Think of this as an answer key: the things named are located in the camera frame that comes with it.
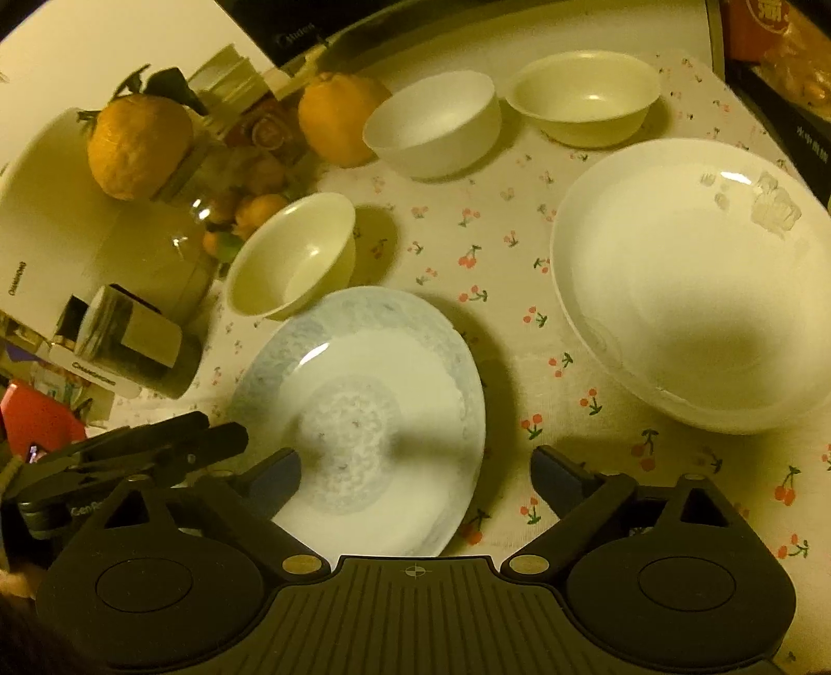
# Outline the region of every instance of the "white bowl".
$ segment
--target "white bowl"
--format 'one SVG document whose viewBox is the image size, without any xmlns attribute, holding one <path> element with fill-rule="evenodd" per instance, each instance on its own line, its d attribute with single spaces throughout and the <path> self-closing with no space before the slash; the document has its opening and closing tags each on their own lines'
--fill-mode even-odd
<svg viewBox="0 0 831 675">
<path fill-rule="evenodd" d="M 494 81 L 480 72 L 453 71 L 419 80 L 381 103 L 363 138 L 398 173 L 442 178 L 481 159 L 501 127 Z"/>
<path fill-rule="evenodd" d="M 601 148 L 640 129 L 661 95 L 654 68 L 617 52 L 564 52 L 529 63 L 509 85 L 508 103 L 565 145 Z"/>
<path fill-rule="evenodd" d="M 241 316 L 285 319 L 322 293 L 346 285 L 355 265 L 355 207 L 322 192 L 272 216 L 239 251 L 225 302 Z"/>
<path fill-rule="evenodd" d="M 668 415 L 755 433 L 831 392 L 831 219 L 767 160 L 706 140 L 620 150 L 568 190 L 550 251 L 577 335 Z"/>
</svg>

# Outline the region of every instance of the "small bowl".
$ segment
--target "small bowl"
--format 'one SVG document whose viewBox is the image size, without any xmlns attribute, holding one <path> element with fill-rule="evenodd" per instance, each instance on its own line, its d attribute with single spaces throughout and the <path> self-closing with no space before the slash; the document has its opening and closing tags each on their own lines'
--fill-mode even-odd
<svg viewBox="0 0 831 675">
<path fill-rule="evenodd" d="M 481 72 L 453 71 L 419 80 L 381 103 L 363 138 L 398 173 L 443 178 L 481 159 L 501 127 L 494 81 Z"/>
<path fill-rule="evenodd" d="M 508 103 L 564 145 L 603 148 L 641 128 L 661 95 L 655 69 L 617 52 L 564 52 L 529 63 Z"/>
<path fill-rule="evenodd" d="M 342 288 L 355 266 L 354 227 L 355 207 L 334 192 L 309 195 L 279 211 L 231 264 L 228 308 L 240 316 L 282 320 Z"/>
</svg>

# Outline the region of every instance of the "cherry print tablecloth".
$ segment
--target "cherry print tablecloth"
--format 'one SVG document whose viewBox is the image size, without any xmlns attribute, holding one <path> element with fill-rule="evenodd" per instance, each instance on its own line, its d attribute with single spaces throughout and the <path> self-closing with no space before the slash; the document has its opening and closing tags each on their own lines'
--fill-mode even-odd
<svg viewBox="0 0 831 675">
<path fill-rule="evenodd" d="M 688 136 L 751 150 L 794 173 L 738 99 L 681 53 L 644 55 L 663 96 L 635 140 Z M 606 376 L 558 306 L 548 239 L 571 183 L 606 152 L 570 150 L 506 115 L 498 150 L 457 180 L 416 183 L 375 162 L 321 170 L 319 190 L 358 210 L 352 285 L 400 288 L 433 303 L 470 346 L 482 378 L 488 437 L 479 486 L 447 554 L 489 554 L 497 566 L 554 522 L 534 494 L 529 454 L 541 443 L 588 468 L 673 485 L 706 473 L 794 580 L 799 607 L 779 652 L 795 673 L 831 667 L 831 411 L 761 436 L 719 436 L 645 406 Z M 110 425 L 194 409 L 221 421 L 245 368 L 277 324 L 224 316 L 209 298 L 204 362 L 177 402 L 117 400 Z"/>
</svg>

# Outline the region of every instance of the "white plate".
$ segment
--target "white plate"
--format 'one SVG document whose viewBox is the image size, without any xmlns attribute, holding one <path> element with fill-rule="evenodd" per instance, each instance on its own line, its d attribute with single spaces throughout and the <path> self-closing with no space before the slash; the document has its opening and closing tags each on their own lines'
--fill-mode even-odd
<svg viewBox="0 0 831 675">
<path fill-rule="evenodd" d="M 610 155 L 560 205 L 551 260 L 588 349 L 677 419 L 752 433 L 831 391 L 831 219 L 766 160 L 682 139 Z"/>
<path fill-rule="evenodd" d="M 231 403 L 248 449 L 300 454 L 297 494 L 273 519 L 336 564 L 344 554 L 435 556 L 470 503 L 484 398 L 461 336 L 435 308 L 349 288 L 285 324 Z"/>
</svg>

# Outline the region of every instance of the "jar label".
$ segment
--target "jar label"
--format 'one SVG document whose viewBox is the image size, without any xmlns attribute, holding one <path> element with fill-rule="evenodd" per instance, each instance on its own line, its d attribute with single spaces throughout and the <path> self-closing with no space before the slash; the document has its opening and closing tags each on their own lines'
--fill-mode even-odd
<svg viewBox="0 0 831 675">
<path fill-rule="evenodd" d="M 121 344 L 172 368 L 182 345 L 182 329 L 152 309 L 133 303 Z"/>
</svg>

